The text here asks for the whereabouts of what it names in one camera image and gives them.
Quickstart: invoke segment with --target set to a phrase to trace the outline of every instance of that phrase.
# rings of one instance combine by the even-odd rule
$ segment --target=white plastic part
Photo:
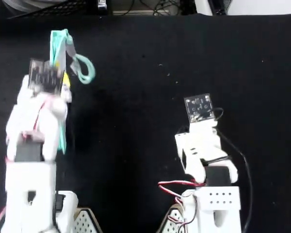
[[[187,196],[184,193],[183,196],[186,197],[182,198],[185,209],[183,216],[187,222],[193,219],[195,208],[197,208],[196,217],[192,223],[187,225],[187,233],[242,232],[238,187],[202,187],[195,191],[195,195],[197,196],[197,207],[192,195]]]
[[[67,104],[61,97],[40,93],[36,97],[27,88],[25,76],[6,126],[6,215],[2,233],[56,233],[52,212],[55,198],[56,164],[61,125],[67,116]],[[41,134],[44,139],[42,155],[45,162],[14,162],[17,144],[26,132]],[[35,191],[31,204],[28,192]],[[65,194],[64,206],[57,214],[61,233],[69,233],[74,222],[77,196],[69,191]]]
[[[217,122],[213,119],[203,120],[190,124],[189,133],[175,135],[178,156],[181,160],[186,174],[190,174],[198,183],[205,182],[206,173],[201,159],[209,161],[227,156],[221,150],[220,137],[217,135],[215,126]],[[183,162],[183,154],[186,156],[186,166]],[[238,172],[230,160],[224,160],[209,164],[209,166],[226,166],[229,169],[232,183],[238,179]]]
[[[228,187],[203,187],[197,192],[198,209],[207,210],[236,210],[241,209],[239,188]]]
[[[177,219],[178,221],[184,221],[181,212],[178,209],[172,209],[169,216]],[[168,219],[166,219],[166,224],[162,227],[161,233],[178,233],[180,224],[176,224]],[[184,228],[180,229],[179,233],[185,233]]]
[[[98,233],[94,222],[85,210],[80,211],[76,217],[72,230],[71,233]]]
[[[72,232],[74,225],[73,215],[78,207],[78,197],[71,191],[59,191],[58,194],[64,195],[63,209],[56,215],[56,221],[61,233]]]
[[[212,11],[208,0],[195,0],[195,6],[197,13],[212,16]]]
[[[56,164],[45,162],[6,162],[5,190],[7,192],[54,189]]]
[[[285,15],[291,14],[291,0],[233,0],[228,15]]]

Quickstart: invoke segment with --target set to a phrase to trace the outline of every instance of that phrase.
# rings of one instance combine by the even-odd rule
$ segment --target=black circuit board
[[[31,59],[29,70],[29,88],[39,92],[60,95],[63,85],[64,73],[48,62]]]
[[[210,94],[184,98],[184,102],[190,123],[214,118]]]

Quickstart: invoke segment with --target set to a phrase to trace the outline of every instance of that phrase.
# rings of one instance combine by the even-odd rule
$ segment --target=teal ribbon
[[[60,48],[62,46],[65,47],[66,45],[73,46],[73,38],[71,35],[69,35],[67,29],[64,29],[61,31],[51,31],[50,50],[49,50],[49,63],[51,66],[56,64],[58,60]],[[75,53],[72,56],[72,59],[73,59],[72,69],[78,76],[81,83],[89,84],[96,76],[96,70],[93,63],[88,58],[77,53]],[[79,61],[86,64],[87,69],[88,69],[88,75],[83,75]],[[65,154],[66,147],[67,147],[67,142],[66,142],[66,136],[65,136],[65,128],[63,125],[61,125],[58,150],[61,150],[63,154]]]

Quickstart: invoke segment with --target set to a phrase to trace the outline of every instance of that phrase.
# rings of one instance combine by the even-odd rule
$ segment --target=black cable
[[[221,114],[218,117],[215,118],[215,120],[217,121],[218,119],[220,119],[223,116],[223,113],[224,113],[224,109],[223,108],[213,108],[211,110],[208,110],[207,112],[204,112],[204,113],[200,114],[196,118],[196,121],[201,120],[206,114],[209,114],[209,112],[213,112],[213,114],[214,114],[216,111],[221,111]]]
[[[219,157],[219,158],[211,159],[211,160],[207,160],[207,161],[205,161],[204,159],[201,159],[200,161],[202,162],[203,166],[208,166],[209,164],[213,164],[213,163],[216,163],[216,162],[229,160],[229,159],[231,159],[230,156],[223,156],[223,157]]]
[[[197,215],[197,197],[195,195],[193,195],[193,198],[194,198],[194,203],[195,203],[195,212],[194,212],[194,216],[192,218],[191,221],[189,222],[186,222],[186,223],[183,223],[179,228],[178,228],[178,233],[180,233],[180,229],[181,227],[185,227],[185,225],[188,225],[190,223],[192,223],[194,221],[194,219],[196,218],[196,215]]]
[[[251,177],[251,172],[250,172],[250,167],[249,163],[246,159],[246,156],[223,134],[221,131],[217,129],[217,132],[221,138],[223,138],[238,154],[240,154],[244,160],[246,171],[247,171],[247,176],[248,176],[248,181],[249,181],[249,210],[248,210],[248,216],[247,220],[245,222],[245,225],[242,229],[242,233],[246,233],[249,227],[249,223],[251,221],[252,217],[252,208],[253,208],[253,184],[252,184],[252,177]]]
[[[155,15],[155,13],[157,14],[160,14],[158,11],[159,10],[164,10],[165,11],[165,8],[167,7],[170,7],[170,6],[176,6],[178,8],[178,11],[177,11],[177,14],[179,14],[180,12],[180,6],[173,0],[168,0],[168,1],[165,1],[165,0],[160,0],[156,5],[155,5],[155,8],[154,8],[154,11],[153,11],[153,15]]]
[[[121,14],[120,16],[127,15],[132,10],[132,8],[134,7],[134,5],[135,5],[135,0],[131,0],[131,4],[130,4],[129,9],[124,14]]]

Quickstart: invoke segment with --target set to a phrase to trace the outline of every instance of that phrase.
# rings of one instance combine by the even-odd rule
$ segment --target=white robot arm
[[[58,213],[54,210],[55,159],[60,125],[65,123],[66,116],[64,99],[48,93],[33,96],[28,88],[28,75],[24,77],[6,126],[7,201],[2,233],[72,232],[77,196],[70,191],[59,192],[64,196],[63,207]],[[29,192],[35,192],[30,203]]]
[[[189,132],[175,135],[178,156],[184,172],[194,182],[173,181],[194,186],[182,195],[159,183],[164,191],[176,196],[163,221],[160,233],[241,233],[238,172],[230,157],[221,149],[209,94],[185,99],[190,121]]]

